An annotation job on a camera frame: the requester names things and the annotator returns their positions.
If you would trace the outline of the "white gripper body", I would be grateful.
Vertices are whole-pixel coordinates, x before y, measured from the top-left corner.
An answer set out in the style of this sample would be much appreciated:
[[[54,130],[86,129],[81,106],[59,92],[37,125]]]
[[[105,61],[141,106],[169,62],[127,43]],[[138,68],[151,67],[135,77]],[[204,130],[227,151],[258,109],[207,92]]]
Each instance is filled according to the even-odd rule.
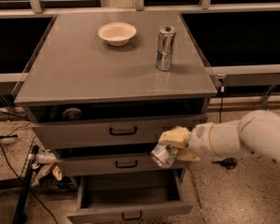
[[[203,123],[192,129],[189,139],[189,149],[196,155],[200,157],[215,155],[210,142],[210,132],[213,126],[213,123]]]

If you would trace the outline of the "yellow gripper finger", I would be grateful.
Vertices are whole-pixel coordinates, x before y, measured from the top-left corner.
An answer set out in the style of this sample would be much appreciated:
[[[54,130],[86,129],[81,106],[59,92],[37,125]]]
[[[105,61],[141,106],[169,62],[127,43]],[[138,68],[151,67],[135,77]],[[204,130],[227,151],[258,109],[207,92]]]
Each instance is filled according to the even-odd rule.
[[[201,159],[189,148],[180,149],[177,154],[176,158],[179,161],[200,161]]]
[[[172,130],[163,132],[159,139],[160,143],[182,149],[186,146],[190,131],[185,127],[174,127]]]

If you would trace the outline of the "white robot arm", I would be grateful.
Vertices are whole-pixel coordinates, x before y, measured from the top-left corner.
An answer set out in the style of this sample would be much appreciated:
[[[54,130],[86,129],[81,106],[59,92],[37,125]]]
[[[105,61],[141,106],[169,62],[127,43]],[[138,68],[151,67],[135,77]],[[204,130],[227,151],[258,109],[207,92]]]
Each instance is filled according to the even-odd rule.
[[[191,131],[177,126],[163,132],[159,142],[175,147],[179,161],[258,155],[280,164],[280,116],[256,110],[238,120],[198,124]]]

